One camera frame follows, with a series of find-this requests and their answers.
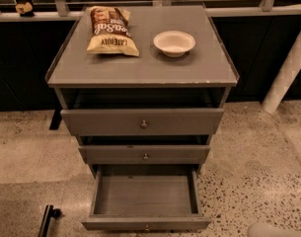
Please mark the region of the grey bottom drawer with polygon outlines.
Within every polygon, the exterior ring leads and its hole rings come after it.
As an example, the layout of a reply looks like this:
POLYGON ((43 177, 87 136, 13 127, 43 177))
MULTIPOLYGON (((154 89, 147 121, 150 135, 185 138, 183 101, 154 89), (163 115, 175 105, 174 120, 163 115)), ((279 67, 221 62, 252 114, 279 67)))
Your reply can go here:
POLYGON ((88 230, 200 230, 197 173, 191 165, 100 165, 88 230))

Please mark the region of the grey drawer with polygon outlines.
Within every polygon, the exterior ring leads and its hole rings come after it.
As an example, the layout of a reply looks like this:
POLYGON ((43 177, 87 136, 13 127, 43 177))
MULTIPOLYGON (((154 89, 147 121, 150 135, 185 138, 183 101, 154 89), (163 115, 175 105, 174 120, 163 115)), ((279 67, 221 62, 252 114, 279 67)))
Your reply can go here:
POLYGON ((222 109, 63 110, 72 135, 214 134, 222 109))
POLYGON ((200 230, 197 173, 191 165, 100 165, 88 230, 200 230))
POLYGON ((87 145, 79 151, 87 164, 203 164, 206 145, 87 145))

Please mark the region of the grey drawer cabinet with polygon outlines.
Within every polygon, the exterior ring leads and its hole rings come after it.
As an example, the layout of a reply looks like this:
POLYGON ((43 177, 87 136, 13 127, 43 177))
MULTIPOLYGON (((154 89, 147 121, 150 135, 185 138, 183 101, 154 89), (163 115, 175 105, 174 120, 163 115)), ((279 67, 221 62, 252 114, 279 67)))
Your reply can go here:
MULTIPOLYGON (((222 109, 239 75, 213 22, 201 6, 133 7, 129 29, 139 56, 90 54, 91 18, 83 14, 65 49, 47 73, 63 110, 222 109), (195 39, 181 57, 168 57, 153 43, 166 31, 195 39)), ((206 145, 214 134, 200 135, 73 135, 87 145, 206 145)), ((202 164, 87 164, 100 165, 202 164)))

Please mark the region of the grey middle drawer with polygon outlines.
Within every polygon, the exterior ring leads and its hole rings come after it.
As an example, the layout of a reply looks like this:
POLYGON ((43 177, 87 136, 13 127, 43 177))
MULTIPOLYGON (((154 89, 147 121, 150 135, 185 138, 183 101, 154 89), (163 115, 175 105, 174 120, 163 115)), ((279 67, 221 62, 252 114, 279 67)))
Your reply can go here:
POLYGON ((87 145, 79 151, 87 164, 203 164, 206 145, 87 145))

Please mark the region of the grey top drawer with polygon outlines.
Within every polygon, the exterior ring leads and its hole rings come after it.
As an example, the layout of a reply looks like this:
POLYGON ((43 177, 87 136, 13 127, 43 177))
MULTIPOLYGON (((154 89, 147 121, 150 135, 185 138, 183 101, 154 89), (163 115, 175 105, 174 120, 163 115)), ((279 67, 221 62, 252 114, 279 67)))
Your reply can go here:
POLYGON ((222 109, 63 110, 72 135, 214 134, 222 109))

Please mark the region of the white paper bowl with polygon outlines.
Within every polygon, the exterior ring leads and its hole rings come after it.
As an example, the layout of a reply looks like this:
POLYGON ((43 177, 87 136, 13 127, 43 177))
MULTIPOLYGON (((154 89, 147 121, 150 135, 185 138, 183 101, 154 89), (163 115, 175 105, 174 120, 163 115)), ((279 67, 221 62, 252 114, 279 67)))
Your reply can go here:
POLYGON ((162 32, 154 37, 153 43, 168 57, 181 57, 195 47, 195 39, 180 31, 162 32))

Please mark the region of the brown chip bag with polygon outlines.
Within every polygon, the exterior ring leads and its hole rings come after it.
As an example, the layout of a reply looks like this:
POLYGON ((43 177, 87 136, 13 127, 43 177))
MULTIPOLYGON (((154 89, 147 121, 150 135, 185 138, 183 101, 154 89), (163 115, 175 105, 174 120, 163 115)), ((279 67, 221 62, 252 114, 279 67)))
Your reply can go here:
POLYGON ((87 47, 94 54, 139 56, 128 30, 130 12, 117 7, 94 6, 89 9, 93 36, 87 47))

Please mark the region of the black bar on floor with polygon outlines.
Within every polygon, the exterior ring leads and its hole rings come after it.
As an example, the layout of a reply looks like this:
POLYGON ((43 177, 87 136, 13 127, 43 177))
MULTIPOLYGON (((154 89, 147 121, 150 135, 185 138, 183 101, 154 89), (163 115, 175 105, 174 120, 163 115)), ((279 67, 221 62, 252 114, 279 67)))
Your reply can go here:
POLYGON ((57 219, 61 216, 62 212, 59 208, 55 208, 52 204, 45 207, 42 217, 41 225, 38 232, 38 237, 46 237, 49 228, 50 220, 57 219))

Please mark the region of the small yellow black object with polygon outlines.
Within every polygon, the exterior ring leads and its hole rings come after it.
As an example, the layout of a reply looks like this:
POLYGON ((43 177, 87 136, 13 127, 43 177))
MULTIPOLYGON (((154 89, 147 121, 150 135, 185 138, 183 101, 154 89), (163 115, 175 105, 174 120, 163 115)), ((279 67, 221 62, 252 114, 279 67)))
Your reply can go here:
POLYGON ((33 5, 28 1, 18 3, 15 9, 21 17, 32 17, 34 15, 33 5))

